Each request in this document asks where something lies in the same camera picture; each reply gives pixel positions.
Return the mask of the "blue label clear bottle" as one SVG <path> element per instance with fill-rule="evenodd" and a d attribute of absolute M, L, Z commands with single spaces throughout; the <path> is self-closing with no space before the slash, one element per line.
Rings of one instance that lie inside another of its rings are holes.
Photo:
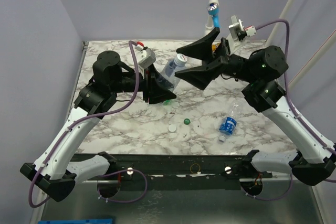
<path fill-rule="evenodd" d="M 230 110 L 228 111 L 226 117 L 222 120 L 219 126 L 219 136 L 224 136 L 227 139 L 234 133 L 238 119 L 241 116 L 241 108 L 242 105 L 238 101 L 234 101 L 231 104 Z"/>

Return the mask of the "white red-logo bottle cap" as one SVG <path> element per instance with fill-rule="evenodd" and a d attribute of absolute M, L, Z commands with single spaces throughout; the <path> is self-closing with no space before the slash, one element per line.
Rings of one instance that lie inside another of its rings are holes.
<path fill-rule="evenodd" d="M 183 54 L 177 54 L 174 60 L 178 66 L 184 66 L 187 63 L 187 57 Z"/>

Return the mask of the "small clear water bottle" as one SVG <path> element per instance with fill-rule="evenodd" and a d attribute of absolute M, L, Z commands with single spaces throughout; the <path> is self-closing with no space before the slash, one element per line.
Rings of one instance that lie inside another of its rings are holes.
<path fill-rule="evenodd" d="M 180 79 L 175 76 L 175 73 L 186 69 L 185 65 L 178 66 L 176 64 L 174 60 L 175 57 L 167 62 L 158 78 L 159 83 L 164 85 L 164 87 L 168 88 L 170 91 L 173 91 L 180 82 Z"/>

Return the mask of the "green plastic bottle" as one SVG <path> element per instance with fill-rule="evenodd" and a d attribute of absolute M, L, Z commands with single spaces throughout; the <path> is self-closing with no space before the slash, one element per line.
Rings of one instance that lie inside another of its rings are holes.
<path fill-rule="evenodd" d="M 173 100 L 166 100 L 166 101 L 164 101 L 162 104 L 163 105 L 169 105 L 169 104 L 171 104 L 173 102 Z"/>

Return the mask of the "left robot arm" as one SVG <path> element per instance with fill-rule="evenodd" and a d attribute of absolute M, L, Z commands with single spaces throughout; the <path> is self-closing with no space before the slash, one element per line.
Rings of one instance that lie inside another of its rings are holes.
<path fill-rule="evenodd" d="M 176 95 L 158 82 L 159 73 L 154 62 L 154 52 L 141 50 L 140 61 L 134 68 L 122 62 L 115 51 L 98 54 L 92 65 L 93 75 L 88 84 L 80 90 L 68 119 L 50 146 L 33 163 L 24 163 L 20 172 L 31 181 L 28 202 L 33 204 L 35 186 L 56 202 L 64 200 L 74 187 L 96 176 L 112 179 L 119 167 L 117 161 L 107 153 L 99 153 L 83 162 L 71 159 L 88 133 L 111 114 L 117 102 L 117 94 L 142 92 L 143 101 L 158 104 L 175 99 Z"/>

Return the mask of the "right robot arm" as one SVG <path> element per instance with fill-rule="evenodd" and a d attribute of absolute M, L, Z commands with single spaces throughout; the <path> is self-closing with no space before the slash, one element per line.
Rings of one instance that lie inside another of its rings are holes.
<path fill-rule="evenodd" d="M 225 38 L 213 50 L 212 43 L 218 34 L 216 27 L 205 37 L 176 50 L 178 54 L 202 61 L 199 67 L 176 72 L 176 77 L 200 90 L 221 74 L 247 82 L 242 90 L 247 103 L 273 121 L 297 148 L 290 153 L 250 151 L 241 165 L 242 173 L 249 178 L 259 172 L 292 174 L 309 186 L 330 177 L 335 170 L 335 144 L 317 140 L 319 134 L 289 105 L 285 90 L 276 82 L 288 69 L 281 48 L 269 46 L 246 59 L 231 53 Z"/>

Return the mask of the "green bottle cap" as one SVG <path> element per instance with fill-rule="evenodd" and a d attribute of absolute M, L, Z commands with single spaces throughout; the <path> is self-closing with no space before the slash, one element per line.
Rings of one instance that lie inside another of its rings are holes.
<path fill-rule="evenodd" d="M 190 123 L 191 123 L 190 119 L 185 119 L 185 120 L 184 120 L 184 124 L 185 124 L 185 125 L 189 125 Z"/>

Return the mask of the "blue white bottle cap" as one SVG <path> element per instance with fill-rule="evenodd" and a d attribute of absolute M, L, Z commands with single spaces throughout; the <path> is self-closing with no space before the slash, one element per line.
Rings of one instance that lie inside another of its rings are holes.
<path fill-rule="evenodd" d="M 219 136 L 219 137 L 218 137 L 218 140 L 219 140 L 220 142 L 224 143 L 224 142 L 226 141 L 226 137 L 224 137 L 224 136 Z"/>

